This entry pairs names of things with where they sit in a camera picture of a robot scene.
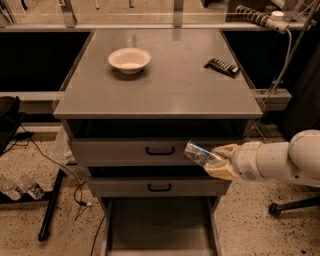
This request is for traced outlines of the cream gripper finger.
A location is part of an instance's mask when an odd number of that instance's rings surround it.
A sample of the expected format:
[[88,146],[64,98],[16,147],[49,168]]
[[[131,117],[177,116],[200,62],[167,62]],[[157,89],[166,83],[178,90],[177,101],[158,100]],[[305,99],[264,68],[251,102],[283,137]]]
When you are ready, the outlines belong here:
[[228,145],[215,147],[212,149],[212,152],[226,159],[231,160],[237,149],[238,149],[237,144],[228,144]]
[[216,163],[207,164],[204,170],[214,178],[232,180],[236,174],[229,160],[222,160]]

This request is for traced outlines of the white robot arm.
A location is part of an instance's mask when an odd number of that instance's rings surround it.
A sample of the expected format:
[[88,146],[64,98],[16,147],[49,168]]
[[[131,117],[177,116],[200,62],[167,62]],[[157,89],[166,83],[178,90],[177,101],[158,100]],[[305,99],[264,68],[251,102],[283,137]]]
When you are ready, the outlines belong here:
[[320,131],[305,130],[289,142],[246,142],[216,147],[221,160],[210,161],[205,171],[225,180],[280,179],[289,183],[320,187]]

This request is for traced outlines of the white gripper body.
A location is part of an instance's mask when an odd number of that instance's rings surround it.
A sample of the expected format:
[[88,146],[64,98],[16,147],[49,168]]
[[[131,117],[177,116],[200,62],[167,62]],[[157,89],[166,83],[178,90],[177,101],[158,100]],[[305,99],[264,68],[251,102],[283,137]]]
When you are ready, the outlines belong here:
[[239,145],[232,157],[232,165],[239,176],[247,181],[263,181],[257,166],[258,149],[262,146],[259,141],[246,142]]

